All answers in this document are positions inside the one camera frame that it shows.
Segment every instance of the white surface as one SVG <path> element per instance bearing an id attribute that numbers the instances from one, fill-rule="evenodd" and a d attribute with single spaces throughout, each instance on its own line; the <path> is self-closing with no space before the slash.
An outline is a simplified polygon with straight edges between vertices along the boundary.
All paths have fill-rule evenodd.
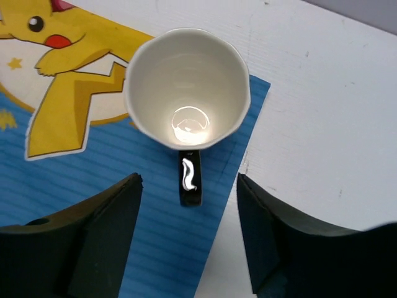
<path id="1" fill-rule="evenodd" d="M 396 36 L 299 0 L 69 1 L 152 35 L 231 42 L 272 83 L 241 171 L 333 224 L 397 220 Z M 196 296 L 250 292 L 233 189 Z"/>
<path id="2" fill-rule="evenodd" d="M 126 73 L 123 91 L 136 127 L 171 149 L 208 148 L 235 132 L 249 110 L 243 58 L 202 29 L 173 29 L 146 42 Z"/>

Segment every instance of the white mug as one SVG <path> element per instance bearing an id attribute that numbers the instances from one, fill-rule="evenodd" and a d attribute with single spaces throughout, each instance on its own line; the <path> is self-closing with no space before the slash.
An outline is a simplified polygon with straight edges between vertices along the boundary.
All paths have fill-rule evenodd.
<path id="1" fill-rule="evenodd" d="M 241 55 L 207 31 L 174 29 L 136 51 L 123 90 L 136 127 L 179 151 L 181 205 L 201 205 L 199 150 L 235 132 L 251 105 Z"/>

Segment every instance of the mug handle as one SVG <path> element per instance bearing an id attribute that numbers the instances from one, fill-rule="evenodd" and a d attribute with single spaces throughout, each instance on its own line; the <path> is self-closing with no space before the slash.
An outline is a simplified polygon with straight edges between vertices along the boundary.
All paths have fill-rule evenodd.
<path id="1" fill-rule="evenodd" d="M 202 205 L 202 178 L 200 151 L 180 151 L 179 165 L 179 199 L 181 206 L 198 207 Z"/>

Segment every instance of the blue placemat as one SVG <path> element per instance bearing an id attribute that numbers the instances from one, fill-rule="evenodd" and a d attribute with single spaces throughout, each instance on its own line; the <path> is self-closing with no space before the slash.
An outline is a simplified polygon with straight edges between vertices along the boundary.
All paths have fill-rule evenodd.
<path id="1" fill-rule="evenodd" d="M 25 161 L 31 113 L 0 93 L 0 225 L 67 208 L 137 172 L 145 188 L 120 297 L 193 297 L 269 87 L 251 76 L 243 125 L 202 152 L 203 206 L 193 209 L 179 205 L 176 152 L 132 129 L 130 119 L 91 127 L 82 153 Z"/>

